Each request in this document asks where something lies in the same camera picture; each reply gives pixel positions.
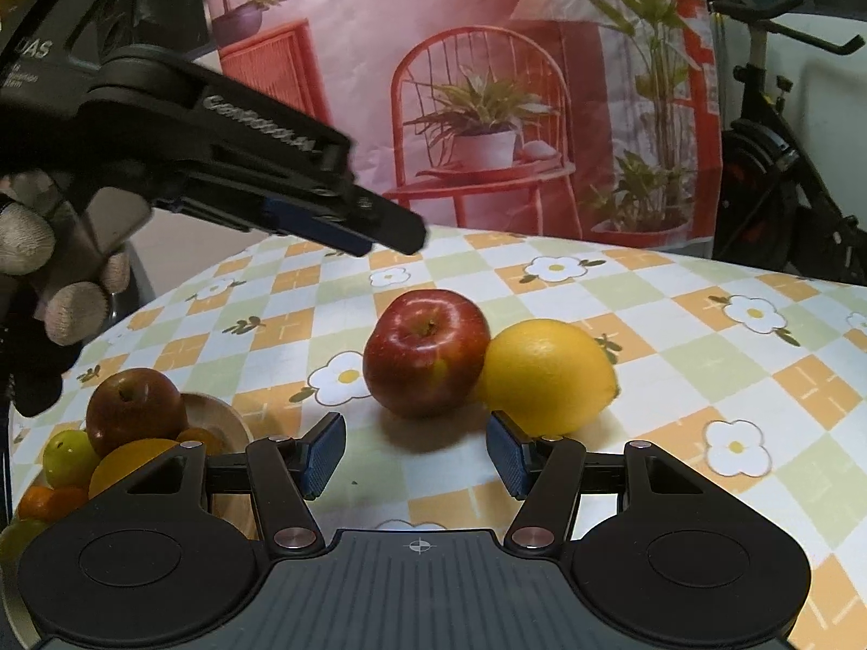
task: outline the crosshair marking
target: crosshair marking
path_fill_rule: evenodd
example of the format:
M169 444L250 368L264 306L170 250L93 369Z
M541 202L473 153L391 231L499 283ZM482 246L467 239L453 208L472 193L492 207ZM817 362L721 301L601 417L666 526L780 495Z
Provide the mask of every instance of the crosshair marking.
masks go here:
M422 552L426 552L431 548L435 548L436 545L432 545L427 540L422 540L422 538L419 538L418 540L413 540L413 542L410 542L409 545L404 545L404 547L409 548L413 552L417 552L420 555Z

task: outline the red apple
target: red apple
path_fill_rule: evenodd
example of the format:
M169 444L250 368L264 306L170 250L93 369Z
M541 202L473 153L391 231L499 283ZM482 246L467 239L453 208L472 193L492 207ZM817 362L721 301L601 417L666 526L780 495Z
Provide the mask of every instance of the red apple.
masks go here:
M184 399L165 374L127 369L100 383L84 429L101 458L134 440L175 439L188 428Z
M405 292L367 340L364 380L370 395L395 415L441 415L467 402L490 341L484 314L463 295Z

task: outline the backdrop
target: backdrop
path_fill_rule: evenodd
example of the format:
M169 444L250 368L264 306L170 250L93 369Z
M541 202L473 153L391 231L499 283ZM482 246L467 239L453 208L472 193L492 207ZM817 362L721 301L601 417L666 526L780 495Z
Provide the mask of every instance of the backdrop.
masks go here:
M704 0L207 0L224 71L352 136L432 223L707 243L721 174Z

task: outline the wooden bowl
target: wooden bowl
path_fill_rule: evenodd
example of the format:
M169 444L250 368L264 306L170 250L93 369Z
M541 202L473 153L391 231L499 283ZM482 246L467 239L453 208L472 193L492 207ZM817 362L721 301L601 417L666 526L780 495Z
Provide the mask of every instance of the wooden bowl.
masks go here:
M204 393L184 393L183 396L190 427L204 428L218 435L227 444L228 452L243 452L253 442L250 429L227 403ZM249 496L217 494L212 507L214 516L227 520L250 540L256 539L256 519Z
M227 403L204 393L183 393L182 395L190 427L204 428L218 435L227 445L227 452L243 452L247 445L253 442L253 434L250 429L237 411ZM45 477L42 472L37 474L30 484L45 485ZM256 539L256 519L253 516L253 507L250 506L249 496L215 495L211 513L227 520L251 540ZM51 583L49 577L50 572L46 572L46 584ZM40 638L18 593L14 565L3 564L0 568L0 592L3 595L3 605L6 607L12 630L23 647L33 647Z

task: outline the orange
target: orange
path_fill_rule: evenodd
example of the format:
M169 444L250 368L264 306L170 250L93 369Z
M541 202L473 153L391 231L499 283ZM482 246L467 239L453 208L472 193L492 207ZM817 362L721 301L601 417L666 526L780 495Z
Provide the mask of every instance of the orange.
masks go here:
M48 486L34 484L24 492L18 504L18 517L23 521L33 519L47 523L51 518L51 495Z
M51 518L46 520L46 523L56 523L74 510L84 506L85 503L88 503L88 493L84 489L79 489L77 486L63 486L54 489L49 499Z
M215 435L210 430L206 430L203 427L191 427L181 432L179 436L175 438L178 442L201 442L202 445L205 445L205 451L209 455L213 454L223 454L225 451L225 445L223 441L219 438L218 435Z
M111 451L97 465L94 475L90 478L90 497L98 496L105 489L132 474L137 468L177 445L174 440L150 438L128 442Z

